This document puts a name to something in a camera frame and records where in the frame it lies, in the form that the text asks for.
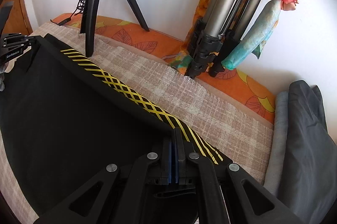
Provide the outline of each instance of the metal screw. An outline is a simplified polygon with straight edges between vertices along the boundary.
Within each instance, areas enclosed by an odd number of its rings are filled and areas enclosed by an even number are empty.
[[[116,171],[117,170],[117,165],[116,164],[109,164],[108,166],[107,166],[107,171],[108,172],[114,172],[114,171]]]
[[[190,159],[198,159],[200,156],[198,153],[190,153],[189,154]]]
[[[232,163],[230,164],[230,170],[233,171],[233,172],[237,172],[238,170],[240,169],[240,166],[235,164],[235,163]]]
[[[156,159],[158,155],[156,153],[148,153],[148,159]]]

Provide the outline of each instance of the beige plaid blanket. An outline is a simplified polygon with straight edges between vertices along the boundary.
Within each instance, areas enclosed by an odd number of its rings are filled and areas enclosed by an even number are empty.
[[[85,36],[70,27],[46,23],[33,35],[50,33],[83,53]],[[263,182],[273,137],[272,126],[254,112],[203,82],[180,75],[162,60],[126,44],[96,35],[90,58],[102,69],[182,119],[207,142]],[[22,224],[36,213],[24,198],[8,164],[0,135],[0,191]]]

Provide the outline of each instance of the orange patterned fabric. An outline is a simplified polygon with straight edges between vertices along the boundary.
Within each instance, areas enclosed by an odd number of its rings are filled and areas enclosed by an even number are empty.
[[[53,21],[60,22],[69,16],[70,14],[66,13]],[[67,25],[80,28],[81,17],[81,15],[73,16]],[[145,51],[167,63],[177,56],[183,43],[154,30],[146,32],[138,24],[104,16],[97,17],[95,32]],[[275,96],[241,71],[226,70],[219,73],[216,78],[212,78],[208,73],[202,73],[198,78],[274,123]]]

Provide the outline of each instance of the teal fabric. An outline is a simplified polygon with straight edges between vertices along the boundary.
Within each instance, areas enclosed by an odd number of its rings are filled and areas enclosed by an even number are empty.
[[[235,69],[260,43],[267,40],[276,26],[280,12],[281,0],[269,1],[243,40],[221,62],[222,66],[229,70]]]

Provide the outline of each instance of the black fabric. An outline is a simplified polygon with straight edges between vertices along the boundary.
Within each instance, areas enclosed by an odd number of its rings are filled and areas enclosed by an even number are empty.
[[[217,148],[212,147],[202,138],[196,137],[195,131],[188,127],[182,120],[171,115],[164,109],[158,107],[147,98],[137,93],[135,90],[125,85],[119,79],[110,75],[108,72],[99,68],[95,63],[91,62],[81,53],[77,52],[74,48],[60,42],[55,37],[51,35],[46,36],[48,39],[52,40],[57,46],[59,46],[60,51],[55,51],[55,47],[52,47],[50,43],[46,42],[43,38],[37,37],[37,39],[43,44],[43,46],[55,56],[63,65],[70,69],[78,78],[86,82],[88,85],[92,86],[95,90],[99,91],[102,95],[109,95],[110,88],[113,88],[118,93],[124,94],[125,97],[129,99],[129,107],[125,107],[124,103],[119,103],[120,107],[124,110],[130,112],[133,115],[138,116],[142,120],[150,120],[149,113],[152,115],[151,124],[159,125],[160,130],[162,130],[162,123],[168,125],[169,128],[180,128],[184,139],[191,142],[198,153],[208,157],[215,164],[224,164],[224,158],[226,158]],[[136,104],[143,108],[146,112],[140,110],[139,107],[134,107]]]
[[[172,195],[170,198],[159,198],[158,194],[161,190],[157,188],[147,189],[146,192],[146,211],[145,217],[142,223],[146,224],[173,224],[177,222],[177,218],[180,223],[194,224],[198,218],[197,196],[195,189],[189,189],[182,192],[177,192],[176,195]]]
[[[131,109],[122,110],[120,104],[125,107],[129,100],[112,88],[109,98],[100,95],[45,45],[38,49],[28,70],[30,53],[17,60],[0,93],[0,128],[8,161],[39,215],[106,165],[131,164],[151,152],[167,131],[164,123],[158,130],[131,115]]]
[[[278,198],[304,223],[320,223],[337,197],[337,147],[319,88],[289,87],[288,135]]]
[[[321,224],[336,224],[337,223],[337,199],[334,204],[331,206],[330,210],[324,217]]]
[[[163,124],[162,121],[158,120],[154,115],[149,115],[148,112],[144,111],[142,107],[135,107],[135,103],[127,99],[124,95],[121,95],[119,92],[112,90],[107,84],[102,84],[102,81],[94,76],[91,72],[86,71],[83,66],[77,65],[77,62],[71,61],[66,55],[60,53],[60,50],[71,48],[69,45],[58,40],[54,36],[47,34],[44,38],[37,37],[39,43],[36,47],[39,47],[39,44],[42,44],[43,47],[50,53],[56,60],[58,60],[68,71],[70,71],[73,76],[77,77],[83,83],[90,86],[95,92],[104,96],[114,105],[118,105],[123,111],[128,115],[136,116],[139,120],[145,121],[154,128],[163,132],[167,136],[171,136],[172,127]],[[25,61],[25,66],[29,67],[32,57],[28,59],[28,62]]]

